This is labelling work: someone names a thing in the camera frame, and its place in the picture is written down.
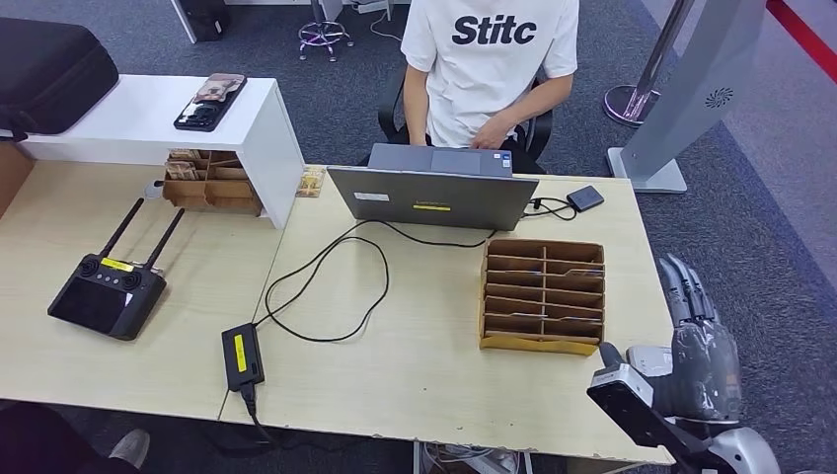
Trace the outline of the person's left hand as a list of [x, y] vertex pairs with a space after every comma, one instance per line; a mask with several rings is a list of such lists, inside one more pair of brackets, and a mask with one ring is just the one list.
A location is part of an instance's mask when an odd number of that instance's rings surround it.
[[497, 114], [489, 118], [479, 129], [472, 139], [470, 147], [474, 149], [500, 149], [515, 127], [516, 122], [512, 118]]

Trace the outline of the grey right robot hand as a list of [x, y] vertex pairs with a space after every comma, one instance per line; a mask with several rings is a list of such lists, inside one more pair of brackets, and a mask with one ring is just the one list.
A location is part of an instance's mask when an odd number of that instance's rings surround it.
[[735, 339], [694, 269], [672, 254], [659, 266], [672, 322], [671, 371], [645, 375], [621, 361], [613, 345], [602, 344], [604, 367], [594, 374], [587, 396], [609, 414], [622, 404], [634, 413], [734, 424], [742, 410]]

